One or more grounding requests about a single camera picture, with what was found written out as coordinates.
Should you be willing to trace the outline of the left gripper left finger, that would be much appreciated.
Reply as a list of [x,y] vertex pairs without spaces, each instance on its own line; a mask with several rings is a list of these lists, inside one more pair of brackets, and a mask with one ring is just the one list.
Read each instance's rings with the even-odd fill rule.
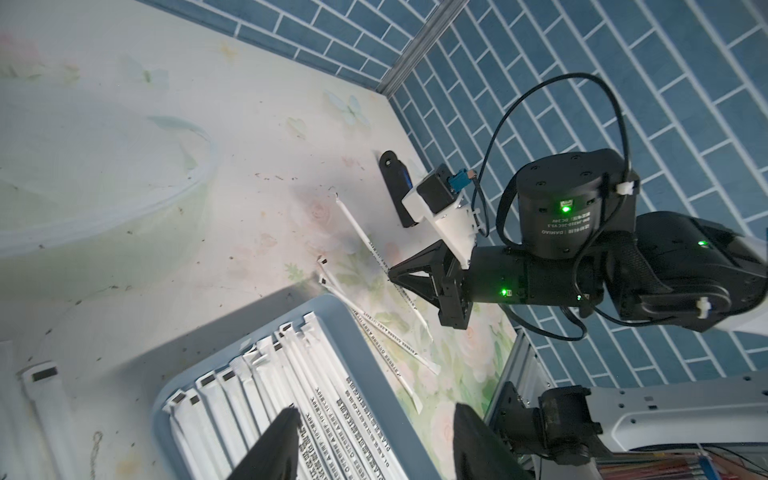
[[228,480],[291,480],[299,464],[300,412],[283,409],[235,467]]

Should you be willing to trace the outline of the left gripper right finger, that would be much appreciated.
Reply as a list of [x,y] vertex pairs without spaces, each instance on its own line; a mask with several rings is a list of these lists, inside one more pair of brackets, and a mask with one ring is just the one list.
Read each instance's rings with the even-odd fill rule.
[[452,445],[459,480],[533,479],[469,405],[455,405]]

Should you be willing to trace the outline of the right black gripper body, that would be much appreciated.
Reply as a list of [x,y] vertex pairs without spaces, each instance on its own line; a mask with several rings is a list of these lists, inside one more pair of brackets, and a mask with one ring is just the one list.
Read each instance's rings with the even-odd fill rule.
[[586,308],[600,302],[604,281],[599,261],[547,260],[510,247],[476,247],[464,269],[439,240],[388,270],[389,280],[438,309],[445,327],[465,330],[476,303]]

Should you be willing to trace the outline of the straw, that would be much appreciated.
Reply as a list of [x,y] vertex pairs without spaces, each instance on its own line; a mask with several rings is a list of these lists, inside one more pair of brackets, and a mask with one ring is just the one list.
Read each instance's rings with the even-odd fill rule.
[[185,391],[189,416],[193,424],[193,436],[203,446],[206,455],[216,474],[216,479],[228,479],[232,473],[231,464],[221,446],[219,437],[213,426],[201,395],[194,389]]
[[210,479],[210,463],[202,447],[190,442],[192,435],[188,432],[180,417],[180,405],[186,398],[185,393],[178,389],[165,402],[162,410],[169,415],[172,436],[181,453],[183,462],[192,479]]

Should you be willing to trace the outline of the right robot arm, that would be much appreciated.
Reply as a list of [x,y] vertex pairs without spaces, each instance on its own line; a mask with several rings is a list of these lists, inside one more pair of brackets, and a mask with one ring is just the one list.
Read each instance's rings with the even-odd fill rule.
[[[767,263],[732,230],[674,212],[637,215],[639,176],[610,149],[548,156],[515,173],[499,202],[516,207],[521,241],[493,247],[442,239],[390,268],[390,281],[465,329],[476,303],[508,317],[554,306],[572,323],[609,298],[627,328],[704,332],[767,309]],[[767,440],[763,371],[645,388],[570,386],[527,406],[506,382],[488,420],[460,404],[454,464],[460,479],[523,479],[521,455],[583,466],[619,453],[699,444],[725,451]]]

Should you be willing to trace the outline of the right pile wrapped straws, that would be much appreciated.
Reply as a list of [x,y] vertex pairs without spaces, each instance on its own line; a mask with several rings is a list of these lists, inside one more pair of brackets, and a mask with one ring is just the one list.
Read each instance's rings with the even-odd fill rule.
[[430,326],[409,294],[389,280],[386,261],[349,208],[338,196],[333,201],[343,233],[357,251],[319,257],[320,284],[351,310],[386,369],[422,413],[418,373],[436,377],[441,372],[428,353],[434,343]]

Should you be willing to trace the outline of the pile wrapped straws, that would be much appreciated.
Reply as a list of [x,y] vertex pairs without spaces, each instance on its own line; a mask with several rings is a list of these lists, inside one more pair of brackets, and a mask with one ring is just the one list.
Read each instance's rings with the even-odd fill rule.
[[333,201],[343,233],[357,251],[319,257],[320,284],[351,310],[386,369],[422,413],[418,373],[436,377],[441,372],[428,353],[434,343],[430,326],[409,294],[389,280],[386,261],[349,208],[338,196]]
[[1,477],[83,479],[74,421],[59,366],[47,361],[25,370],[13,344],[1,343]]

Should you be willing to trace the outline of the blue plastic storage tray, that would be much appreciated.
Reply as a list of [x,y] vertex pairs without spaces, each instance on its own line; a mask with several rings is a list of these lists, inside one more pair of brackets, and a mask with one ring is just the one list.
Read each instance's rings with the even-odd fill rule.
[[300,325],[303,323],[303,316],[309,312],[318,315],[322,330],[342,365],[349,372],[375,419],[383,423],[383,433],[394,442],[395,456],[401,462],[406,477],[409,479],[440,477],[406,412],[364,341],[352,314],[340,300],[329,294],[323,294],[270,321],[258,319],[255,316],[255,308],[256,306],[252,304],[234,313],[236,316],[241,315],[250,320],[254,327],[252,331],[240,338],[227,336],[227,344],[220,344],[211,353],[204,353],[199,361],[168,380],[154,401],[150,410],[151,431],[157,451],[173,478],[188,479],[190,474],[173,441],[168,415],[162,412],[162,406],[168,397],[176,390],[192,385],[199,376],[223,366],[243,351],[248,340],[261,339],[267,333],[276,330],[279,325],[289,321]]

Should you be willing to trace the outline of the left pile wrapped straws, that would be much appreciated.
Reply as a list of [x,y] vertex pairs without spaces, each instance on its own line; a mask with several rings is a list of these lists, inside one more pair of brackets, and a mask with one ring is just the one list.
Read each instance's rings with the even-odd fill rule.
[[1,343],[1,477],[83,479],[74,421],[59,366],[47,361],[25,370],[13,344]]

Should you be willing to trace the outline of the black and blue stapler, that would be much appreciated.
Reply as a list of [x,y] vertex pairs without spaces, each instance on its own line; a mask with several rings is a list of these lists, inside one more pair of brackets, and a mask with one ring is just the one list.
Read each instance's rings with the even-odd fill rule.
[[378,165],[402,226],[404,228],[415,226],[417,222],[402,203],[404,197],[413,188],[407,167],[392,150],[382,153]]

